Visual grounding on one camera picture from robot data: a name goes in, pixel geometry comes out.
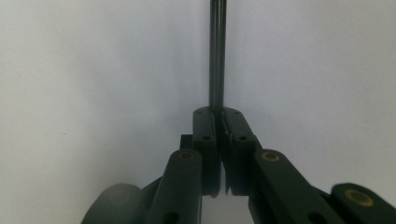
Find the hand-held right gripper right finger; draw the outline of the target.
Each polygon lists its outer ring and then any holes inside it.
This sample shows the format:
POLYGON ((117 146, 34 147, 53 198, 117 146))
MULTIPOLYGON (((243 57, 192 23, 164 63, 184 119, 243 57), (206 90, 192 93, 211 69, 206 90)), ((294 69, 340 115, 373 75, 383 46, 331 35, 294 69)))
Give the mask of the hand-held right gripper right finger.
POLYGON ((247 196, 252 184, 250 166, 260 144, 242 112, 226 107, 222 123, 225 147, 221 158, 226 174, 226 190, 235 196, 247 196))

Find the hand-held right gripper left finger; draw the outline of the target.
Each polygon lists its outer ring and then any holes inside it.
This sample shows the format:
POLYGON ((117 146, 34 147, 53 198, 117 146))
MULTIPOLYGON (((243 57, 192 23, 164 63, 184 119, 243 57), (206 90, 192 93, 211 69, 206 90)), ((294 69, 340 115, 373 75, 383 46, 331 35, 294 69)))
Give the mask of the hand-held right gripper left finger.
POLYGON ((203 158, 203 194, 216 198, 220 191, 220 158, 215 117, 208 106, 196 109, 192 115, 192 134, 182 134, 180 149, 193 149, 203 158))

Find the black pen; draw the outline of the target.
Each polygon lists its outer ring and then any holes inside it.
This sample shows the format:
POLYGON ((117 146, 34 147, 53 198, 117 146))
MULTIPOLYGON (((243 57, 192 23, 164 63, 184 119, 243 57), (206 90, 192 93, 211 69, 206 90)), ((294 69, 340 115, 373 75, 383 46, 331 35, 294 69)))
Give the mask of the black pen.
POLYGON ((209 107, 219 113, 224 102, 227 0, 210 0, 209 107))

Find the white table mat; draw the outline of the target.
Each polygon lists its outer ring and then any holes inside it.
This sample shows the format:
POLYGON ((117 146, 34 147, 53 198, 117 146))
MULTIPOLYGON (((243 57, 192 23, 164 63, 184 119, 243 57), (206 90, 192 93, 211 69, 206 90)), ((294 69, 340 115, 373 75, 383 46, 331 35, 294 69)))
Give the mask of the white table mat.
MULTIPOLYGON (((0 0, 0 224, 80 224, 208 102, 209 0, 0 0)), ((396 206, 396 0, 229 0, 225 103, 319 189, 396 206)))

